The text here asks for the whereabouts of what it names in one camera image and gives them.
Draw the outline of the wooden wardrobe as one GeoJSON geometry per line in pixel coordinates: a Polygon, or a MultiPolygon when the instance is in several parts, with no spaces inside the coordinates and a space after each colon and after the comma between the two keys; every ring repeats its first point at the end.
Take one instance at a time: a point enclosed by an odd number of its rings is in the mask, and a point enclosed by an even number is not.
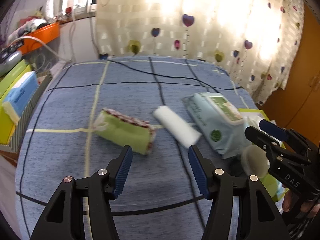
{"type": "Polygon", "coordinates": [[[284,90],[272,93],[260,106],[266,115],[312,141],[319,139],[319,23],[305,6],[299,50],[284,90]]]}

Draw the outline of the blue bed sheet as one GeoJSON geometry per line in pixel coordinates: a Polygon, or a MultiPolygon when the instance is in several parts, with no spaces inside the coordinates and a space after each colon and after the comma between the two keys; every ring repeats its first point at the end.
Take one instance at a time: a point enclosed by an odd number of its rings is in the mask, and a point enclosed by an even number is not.
{"type": "Polygon", "coordinates": [[[153,116],[167,105],[192,123],[183,99],[200,92],[219,92],[237,108],[255,108],[249,93],[210,63],[139,56],[63,68],[22,142],[16,170],[22,238],[30,238],[63,178],[90,176],[130,145],[129,175],[111,202],[119,237],[200,239],[210,202],[197,189],[187,149],[153,116]]]}

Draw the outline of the orange tray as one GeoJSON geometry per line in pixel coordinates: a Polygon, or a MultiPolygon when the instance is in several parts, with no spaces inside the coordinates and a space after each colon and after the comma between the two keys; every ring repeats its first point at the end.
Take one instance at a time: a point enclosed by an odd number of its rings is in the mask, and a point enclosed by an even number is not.
{"type": "MultiPolygon", "coordinates": [[[[10,46],[15,39],[22,36],[37,38],[45,44],[52,42],[54,39],[60,36],[60,24],[58,22],[45,25],[39,29],[33,28],[34,26],[37,26],[35,25],[35,22],[29,21],[23,26],[16,29],[9,35],[7,40],[7,47],[10,46]]],[[[20,50],[23,55],[42,47],[42,44],[40,42],[29,38],[23,41],[18,41],[18,43],[20,43],[18,50],[20,50]]]]}

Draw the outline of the clear plastic jar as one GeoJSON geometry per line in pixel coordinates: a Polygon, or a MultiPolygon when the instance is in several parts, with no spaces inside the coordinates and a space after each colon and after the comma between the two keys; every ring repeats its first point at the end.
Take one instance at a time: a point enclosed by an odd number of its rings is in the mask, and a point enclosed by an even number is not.
{"type": "Polygon", "coordinates": [[[256,175],[258,178],[264,178],[270,166],[266,152],[256,145],[249,145],[243,150],[241,165],[247,176],[256,175]]]}

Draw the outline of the wet wipes pack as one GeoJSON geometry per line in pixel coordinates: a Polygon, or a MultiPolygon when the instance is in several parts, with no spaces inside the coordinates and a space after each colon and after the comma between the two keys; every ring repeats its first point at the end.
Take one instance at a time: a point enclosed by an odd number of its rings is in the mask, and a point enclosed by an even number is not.
{"type": "Polygon", "coordinates": [[[222,94],[195,93],[183,102],[208,144],[222,159],[242,154],[251,144],[245,137],[246,120],[222,94]]]}

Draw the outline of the green cloth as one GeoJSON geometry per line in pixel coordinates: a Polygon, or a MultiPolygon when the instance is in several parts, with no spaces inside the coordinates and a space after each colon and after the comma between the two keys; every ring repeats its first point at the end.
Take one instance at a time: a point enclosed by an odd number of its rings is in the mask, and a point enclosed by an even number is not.
{"type": "Polygon", "coordinates": [[[93,131],[100,137],[118,145],[131,146],[133,152],[150,154],[156,129],[148,122],[114,109],[103,108],[93,123],[93,131]]]}

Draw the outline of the grey remote device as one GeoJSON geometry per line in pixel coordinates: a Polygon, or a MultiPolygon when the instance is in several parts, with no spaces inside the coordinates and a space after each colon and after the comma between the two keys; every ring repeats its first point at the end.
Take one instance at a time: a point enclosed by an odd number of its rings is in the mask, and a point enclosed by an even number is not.
{"type": "Polygon", "coordinates": [[[21,51],[16,51],[12,54],[10,54],[2,63],[1,63],[1,71],[0,71],[0,77],[8,74],[14,68],[22,58],[21,51]]]}

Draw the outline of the green white box lid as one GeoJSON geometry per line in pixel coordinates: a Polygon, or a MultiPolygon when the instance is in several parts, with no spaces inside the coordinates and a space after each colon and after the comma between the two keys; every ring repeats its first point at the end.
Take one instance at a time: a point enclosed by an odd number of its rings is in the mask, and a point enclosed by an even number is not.
{"type": "MultiPolygon", "coordinates": [[[[239,108],[238,109],[240,112],[240,115],[243,118],[244,123],[240,126],[240,131],[237,133],[236,135],[236,139],[238,139],[238,141],[246,146],[248,146],[249,144],[251,145],[256,145],[257,147],[261,148],[262,150],[266,150],[266,146],[265,145],[258,145],[255,144],[254,142],[249,141],[248,139],[246,139],[245,137],[245,129],[249,126],[253,126],[256,129],[260,130],[262,133],[268,135],[266,132],[264,132],[260,126],[259,123],[261,122],[261,120],[267,120],[270,121],[270,119],[267,117],[267,115],[259,109],[246,109],[246,108],[239,108]]],[[[274,142],[276,142],[280,147],[285,148],[284,143],[282,141],[280,141],[279,139],[276,139],[275,137],[268,135],[269,137],[272,138],[272,140],[274,142]]]]}

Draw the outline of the blue tissue pack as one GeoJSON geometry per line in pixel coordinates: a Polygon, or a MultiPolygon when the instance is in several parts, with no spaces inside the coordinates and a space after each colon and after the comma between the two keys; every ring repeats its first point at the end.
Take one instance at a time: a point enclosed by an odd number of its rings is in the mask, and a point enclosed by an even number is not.
{"type": "Polygon", "coordinates": [[[18,124],[38,85],[35,71],[26,72],[4,98],[2,108],[15,125],[18,124]]]}

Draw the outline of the green cardboard box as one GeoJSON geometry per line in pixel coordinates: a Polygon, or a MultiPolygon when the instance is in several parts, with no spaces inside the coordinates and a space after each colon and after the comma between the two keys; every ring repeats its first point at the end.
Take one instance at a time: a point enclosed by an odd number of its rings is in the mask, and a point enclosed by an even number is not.
{"type": "Polygon", "coordinates": [[[19,122],[20,106],[16,107],[24,99],[23,85],[32,76],[31,66],[25,60],[21,60],[8,74],[1,79],[1,145],[7,145],[19,122]]]}

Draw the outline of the green cream jar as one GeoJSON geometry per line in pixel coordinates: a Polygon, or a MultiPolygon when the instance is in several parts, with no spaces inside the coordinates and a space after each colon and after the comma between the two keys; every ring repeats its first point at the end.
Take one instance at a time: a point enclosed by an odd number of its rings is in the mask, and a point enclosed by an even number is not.
{"type": "Polygon", "coordinates": [[[282,187],[281,182],[279,182],[270,174],[267,174],[266,176],[261,178],[261,182],[275,203],[280,201],[287,191],[286,188],[282,187]]]}

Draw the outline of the white towel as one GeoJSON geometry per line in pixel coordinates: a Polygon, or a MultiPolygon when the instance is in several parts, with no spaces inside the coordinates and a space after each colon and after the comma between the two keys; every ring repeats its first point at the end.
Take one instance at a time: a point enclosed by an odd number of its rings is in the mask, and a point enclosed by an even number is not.
{"type": "Polygon", "coordinates": [[[202,135],[168,106],[159,106],[153,116],[184,148],[196,144],[202,135]]]}

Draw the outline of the heart pattern curtain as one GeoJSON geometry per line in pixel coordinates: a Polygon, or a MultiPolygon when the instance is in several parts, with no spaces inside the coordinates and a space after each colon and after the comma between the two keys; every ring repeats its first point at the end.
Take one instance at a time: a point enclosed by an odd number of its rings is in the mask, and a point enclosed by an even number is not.
{"type": "Polygon", "coordinates": [[[97,0],[101,54],[211,62],[259,105],[286,87],[303,25],[303,0],[97,0]]]}

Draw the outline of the striped tray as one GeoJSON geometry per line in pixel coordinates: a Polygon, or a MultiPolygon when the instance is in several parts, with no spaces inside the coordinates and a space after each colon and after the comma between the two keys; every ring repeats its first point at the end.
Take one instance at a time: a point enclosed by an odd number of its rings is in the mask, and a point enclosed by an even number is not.
{"type": "Polygon", "coordinates": [[[15,153],[17,154],[21,148],[21,143],[23,141],[24,135],[26,133],[27,127],[35,111],[36,105],[41,98],[42,94],[46,90],[49,83],[52,81],[53,76],[50,71],[45,71],[37,74],[37,77],[42,78],[42,82],[38,86],[37,90],[34,92],[33,96],[26,105],[22,116],[16,125],[12,136],[10,137],[8,144],[1,144],[1,151],[15,153]]]}

